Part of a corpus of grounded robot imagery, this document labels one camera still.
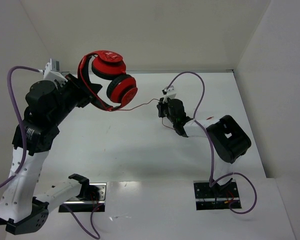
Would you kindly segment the red black headphones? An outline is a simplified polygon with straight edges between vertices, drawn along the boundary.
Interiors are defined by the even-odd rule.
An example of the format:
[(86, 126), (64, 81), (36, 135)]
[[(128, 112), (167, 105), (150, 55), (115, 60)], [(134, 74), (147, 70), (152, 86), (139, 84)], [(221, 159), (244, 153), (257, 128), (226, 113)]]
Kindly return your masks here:
[(89, 92), (89, 84), (93, 84), (89, 77), (89, 69), (97, 77), (110, 81), (107, 98), (118, 106), (107, 104), (100, 98), (94, 99), (92, 104), (100, 110), (114, 112), (128, 105), (138, 92), (136, 79), (126, 73), (123, 56), (110, 50), (97, 50), (83, 56), (77, 68), (77, 77)]

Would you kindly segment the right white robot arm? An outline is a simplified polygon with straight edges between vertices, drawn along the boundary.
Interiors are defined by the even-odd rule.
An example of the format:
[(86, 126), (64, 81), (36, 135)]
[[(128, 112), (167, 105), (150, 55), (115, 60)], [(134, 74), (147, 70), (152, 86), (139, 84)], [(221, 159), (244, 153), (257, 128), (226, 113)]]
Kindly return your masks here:
[(211, 150), (209, 191), (214, 197), (221, 197), (229, 184), (224, 179), (233, 175), (230, 165), (252, 146), (248, 135), (230, 115), (206, 120), (187, 116), (183, 102), (176, 98), (164, 100), (162, 97), (157, 109), (158, 116), (167, 118), (179, 136), (207, 138)]

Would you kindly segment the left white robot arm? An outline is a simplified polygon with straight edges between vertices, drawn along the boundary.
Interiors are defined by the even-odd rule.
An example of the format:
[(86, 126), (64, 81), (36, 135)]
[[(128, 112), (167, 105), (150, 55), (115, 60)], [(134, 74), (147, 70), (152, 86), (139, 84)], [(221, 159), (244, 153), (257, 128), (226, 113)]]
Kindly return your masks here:
[(88, 178), (72, 174), (47, 192), (34, 194), (60, 123), (92, 100), (84, 85), (71, 74), (65, 82), (41, 80), (30, 87), (25, 100), (27, 108), (12, 140), (10, 182), (0, 200), (0, 225), (13, 235), (37, 232), (54, 209), (71, 198), (88, 200), (94, 190)]

